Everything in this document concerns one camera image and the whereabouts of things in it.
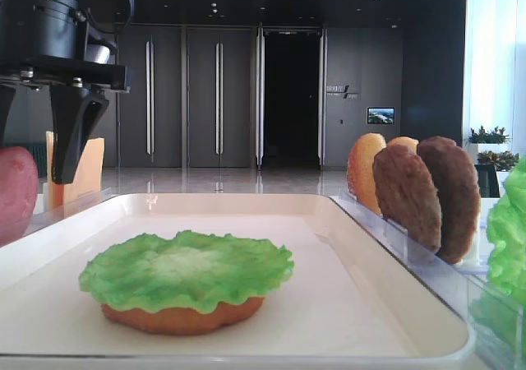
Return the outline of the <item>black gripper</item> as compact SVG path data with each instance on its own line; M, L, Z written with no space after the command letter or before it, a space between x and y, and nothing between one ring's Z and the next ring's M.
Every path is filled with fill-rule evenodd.
M109 101L102 86L127 92L124 66L85 60L88 26L69 16L1 17L0 142L3 144L15 85L50 87L53 113L52 180L73 182L85 145ZM71 86L84 82L89 88Z

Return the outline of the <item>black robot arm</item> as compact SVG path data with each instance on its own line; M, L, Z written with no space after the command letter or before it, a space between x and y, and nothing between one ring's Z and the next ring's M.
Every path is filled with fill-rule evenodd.
M1 124L17 85L49 88L56 184L72 183L85 145L107 110L105 91L127 93L129 70L112 64L105 38L79 0L1 0Z

